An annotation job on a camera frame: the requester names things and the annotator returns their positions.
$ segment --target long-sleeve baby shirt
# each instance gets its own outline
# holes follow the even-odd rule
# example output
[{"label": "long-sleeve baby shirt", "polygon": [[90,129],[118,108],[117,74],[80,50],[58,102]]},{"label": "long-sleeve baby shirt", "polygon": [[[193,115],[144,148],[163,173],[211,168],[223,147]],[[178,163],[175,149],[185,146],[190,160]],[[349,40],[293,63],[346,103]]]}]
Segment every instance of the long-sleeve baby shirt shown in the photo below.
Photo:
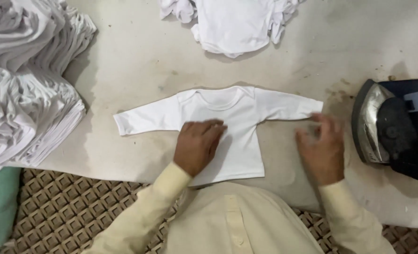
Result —
[{"label": "long-sleeve baby shirt", "polygon": [[221,119],[228,126],[214,159],[191,186],[229,179],[263,177],[256,125],[264,120],[296,120],[320,112],[323,102],[255,87],[192,89],[114,115],[120,135],[180,131],[189,121]]}]

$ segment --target shirt sleeve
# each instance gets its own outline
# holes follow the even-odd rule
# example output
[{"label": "shirt sleeve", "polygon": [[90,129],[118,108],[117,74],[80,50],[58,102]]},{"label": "shirt sleeve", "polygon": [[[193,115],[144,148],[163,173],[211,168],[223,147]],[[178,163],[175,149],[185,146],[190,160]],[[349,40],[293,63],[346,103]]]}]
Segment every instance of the shirt sleeve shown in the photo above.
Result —
[{"label": "shirt sleeve", "polygon": [[154,184],[139,192],[138,199],[82,254],[143,254],[168,209],[191,179],[179,166],[170,163]]},{"label": "shirt sleeve", "polygon": [[345,180],[319,187],[336,243],[349,254],[395,254],[382,236],[382,225],[354,199]]},{"label": "shirt sleeve", "polygon": [[260,122],[304,119],[323,107],[322,101],[260,88],[255,88],[255,100]]},{"label": "shirt sleeve", "polygon": [[181,112],[178,97],[162,99],[113,116],[120,135],[147,131],[180,131]]}]

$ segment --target patterned rubber mat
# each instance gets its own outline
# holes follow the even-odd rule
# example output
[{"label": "patterned rubber mat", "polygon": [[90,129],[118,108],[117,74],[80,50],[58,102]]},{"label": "patterned rubber mat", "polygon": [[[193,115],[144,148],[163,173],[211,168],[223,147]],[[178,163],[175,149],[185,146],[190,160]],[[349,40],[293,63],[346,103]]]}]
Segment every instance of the patterned rubber mat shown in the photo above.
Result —
[{"label": "patterned rubber mat", "polygon": [[[5,254],[78,254],[132,204],[139,183],[100,181],[54,171],[25,169],[21,173],[19,210],[12,240]],[[337,254],[328,223],[315,214],[295,210],[325,253]],[[168,223],[176,207],[159,227],[147,247],[160,253]],[[418,230],[385,226],[383,235],[398,254],[418,254]]]}]

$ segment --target hand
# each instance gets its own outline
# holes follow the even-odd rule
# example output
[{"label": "hand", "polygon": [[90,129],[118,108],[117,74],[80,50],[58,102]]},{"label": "hand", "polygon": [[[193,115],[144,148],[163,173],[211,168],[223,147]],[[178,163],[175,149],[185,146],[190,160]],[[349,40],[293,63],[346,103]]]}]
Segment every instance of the hand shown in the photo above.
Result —
[{"label": "hand", "polygon": [[226,128],[221,120],[186,122],[179,133],[173,161],[195,177],[215,156]]},{"label": "hand", "polygon": [[320,123],[318,138],[311,140],[303,129],[296,130],[296,143],[303,165],[319,185],[344,179],[343,126],[331,116],[314,113],[312,120]]}]

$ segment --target stack of folded white garment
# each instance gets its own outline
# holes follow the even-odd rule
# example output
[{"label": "stack of folded white garment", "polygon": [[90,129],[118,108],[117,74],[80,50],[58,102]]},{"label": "stack of folded white garment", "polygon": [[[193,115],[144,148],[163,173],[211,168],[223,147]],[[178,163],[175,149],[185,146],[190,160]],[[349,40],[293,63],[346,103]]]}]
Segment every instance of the stack of folded white garment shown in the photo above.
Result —
[{"label": "stack of folded white garment", "polygon": [[95,32],[64,0],[0,0],[0,168],[37,166],[82,120],[61,75]]},{"label": "stack of folded white garment", "polygon": [[160,18],[182,23],[198,18],[191,31],[204,50],[236,58],[279,43],[285,23],[304,0],[159,0]]}]

